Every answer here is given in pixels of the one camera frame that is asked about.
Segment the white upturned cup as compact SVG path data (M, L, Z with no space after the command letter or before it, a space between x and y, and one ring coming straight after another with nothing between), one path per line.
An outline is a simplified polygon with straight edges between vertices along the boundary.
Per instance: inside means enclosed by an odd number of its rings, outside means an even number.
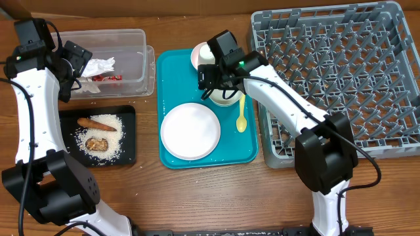
M204 43L199 49L198 65L202 64L215 64L215 57L207 43Z

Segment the white bowl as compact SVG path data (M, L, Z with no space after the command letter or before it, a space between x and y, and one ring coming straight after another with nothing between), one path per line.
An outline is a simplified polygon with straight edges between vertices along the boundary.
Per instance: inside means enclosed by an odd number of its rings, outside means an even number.
M220 107L228 107L239 101L242 95L243 93L240 90L235 92L234 90L215 89L209 98L214 104Z

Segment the white tissue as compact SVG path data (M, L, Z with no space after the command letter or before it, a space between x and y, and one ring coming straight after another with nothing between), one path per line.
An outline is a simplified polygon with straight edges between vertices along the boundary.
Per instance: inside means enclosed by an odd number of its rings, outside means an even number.
M115 62L116 61L114 60L114 57L111 57L107 60L90 59L82 73L82 76L79 78L81 88L74 90L74 92L91 92L93 94L99 93L100 89L94 83L93 77L97 75L102 75L103 73L114 71Z

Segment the red snack wrapper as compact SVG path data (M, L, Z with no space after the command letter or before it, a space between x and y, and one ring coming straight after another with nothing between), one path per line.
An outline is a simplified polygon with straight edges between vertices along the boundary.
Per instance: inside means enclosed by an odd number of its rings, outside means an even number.
M103 75L95 75L91 77L92 81L96 82L104 82L104 81L121 81L121 75L113 75L113 76L103 76Z

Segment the white round plate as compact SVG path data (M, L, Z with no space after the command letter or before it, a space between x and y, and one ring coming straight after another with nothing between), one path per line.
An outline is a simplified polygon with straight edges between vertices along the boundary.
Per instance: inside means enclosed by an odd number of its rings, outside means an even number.
M195 161L208 156L221 138L221 125L215 113L197 103L173 108L160 127L165 149L178 159Z

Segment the brown carrot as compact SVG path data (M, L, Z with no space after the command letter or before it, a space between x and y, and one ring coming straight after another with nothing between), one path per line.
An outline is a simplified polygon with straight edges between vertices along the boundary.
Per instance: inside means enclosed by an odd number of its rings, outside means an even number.
M77 120L77 124L82 126L82 127L85 127L85 128L93 128L93 129L105 130L105 131L111 131L111 132L116 131L116 129L114 127L110 127L108 125L99 123L97 121L90 120L88 118L79 118Z

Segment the brown meat patty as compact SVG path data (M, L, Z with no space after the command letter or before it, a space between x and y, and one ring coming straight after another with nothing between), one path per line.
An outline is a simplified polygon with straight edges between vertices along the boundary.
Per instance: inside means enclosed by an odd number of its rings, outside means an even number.
M85 146L90 151L107 151L108 141L104 138L89 138Z

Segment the pile of white rice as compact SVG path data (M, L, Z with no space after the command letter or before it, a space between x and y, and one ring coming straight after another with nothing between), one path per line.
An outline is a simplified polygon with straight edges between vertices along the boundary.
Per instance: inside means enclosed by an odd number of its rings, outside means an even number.
M76 146L79 150L85 154L87 157L95 161L114 162L116 159L119 159L121 153L123 153L121 143L122 139L125 137L125 131L123 130L124 125L122 119L117 115L92 115L88 119L97 121L99 123L114 127L115 132L98 130L93 128L85 128L80 125L72 133L72 137L75 138ZM90 151L86 148L85 142L89 138L104 138L108 141L108 150L107 151Z

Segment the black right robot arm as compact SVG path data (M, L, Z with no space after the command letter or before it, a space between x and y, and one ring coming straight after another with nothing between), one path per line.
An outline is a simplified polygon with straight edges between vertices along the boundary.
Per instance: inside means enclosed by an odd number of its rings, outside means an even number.
M262 104L295 139L295 171L312 192L316 235L344 235L345 191L358 165L350 121L329 115L293 90L259 52L244 53L224 30L207 41L214 62L198 66L207 99L216 89L241 91Z

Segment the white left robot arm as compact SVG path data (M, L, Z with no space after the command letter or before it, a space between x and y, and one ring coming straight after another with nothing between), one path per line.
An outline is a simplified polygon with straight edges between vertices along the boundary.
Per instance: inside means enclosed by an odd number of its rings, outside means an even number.
M14 23L20 44L4 62L3 82L12 86L18 106L16 164L1 173L19 213L62 231L77 227L88 235L140 235L132 220L100 197L87 167L66 150L58 103L80 88L91 52L62 42L55 25L42 18Z

